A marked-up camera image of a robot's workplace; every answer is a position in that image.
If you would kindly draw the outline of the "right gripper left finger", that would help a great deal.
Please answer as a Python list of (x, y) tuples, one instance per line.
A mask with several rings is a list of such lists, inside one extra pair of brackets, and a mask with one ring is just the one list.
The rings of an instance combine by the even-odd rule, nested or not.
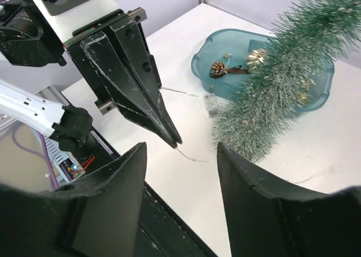
[(147, 146), (49, 192), (1, 186), (2, 256), (132, 256)]

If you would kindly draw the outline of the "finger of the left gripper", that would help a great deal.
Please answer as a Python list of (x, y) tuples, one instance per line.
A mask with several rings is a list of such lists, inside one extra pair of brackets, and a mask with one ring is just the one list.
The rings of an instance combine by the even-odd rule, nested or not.
[(139, 25), (133, 21), (126, 24), (117, 21), (109, 26), (109, 31), (118, 43), (117, 55), (128, 73), (116, 85), (130, 102), (129, 110), (120, 108), (124, 117), (155, 133), (167, 144), (182, 144), (165, 108), (155, 60)]
[(96, 32), (80, 46), (122, 115), (176, 148), (177, 130), (165, 109), (141, 36)]

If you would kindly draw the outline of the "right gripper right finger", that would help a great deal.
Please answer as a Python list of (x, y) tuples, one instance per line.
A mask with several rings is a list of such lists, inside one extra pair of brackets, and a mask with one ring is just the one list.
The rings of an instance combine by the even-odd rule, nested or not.
[(232, 256), (360, 255), (359, 187), (306, 189), (222, 143), (217, 167)]

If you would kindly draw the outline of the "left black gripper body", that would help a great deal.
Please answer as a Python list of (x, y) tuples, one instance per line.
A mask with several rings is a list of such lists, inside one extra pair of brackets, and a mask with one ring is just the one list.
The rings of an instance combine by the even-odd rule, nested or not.
[(141, 27), (146, 18), (141, 7), (118, 9), (77, 29), (64, 44), (101, 114), (138, 111), (147, 99), (148, 47)]

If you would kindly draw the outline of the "clear battery box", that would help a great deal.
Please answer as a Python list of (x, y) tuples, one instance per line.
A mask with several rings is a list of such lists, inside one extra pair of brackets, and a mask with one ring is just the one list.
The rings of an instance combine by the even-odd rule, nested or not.
[(221, 107), (218, 104), (218, 100), (215, 94), (205, 94), (203, 96), (203, 101), (209, 118), (214, 118), (221, 113)]

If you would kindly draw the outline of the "small frosted christmas tree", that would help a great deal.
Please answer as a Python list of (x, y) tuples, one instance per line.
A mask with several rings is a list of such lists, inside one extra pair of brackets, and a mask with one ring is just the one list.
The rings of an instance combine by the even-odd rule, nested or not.
[(298, 118), (298, 95), (323, 60), (360, 47), (360, 0), (296, 0), (278, 16), (268, 56), (213, 123), (216, 143), (251, 162), (270, 153)]

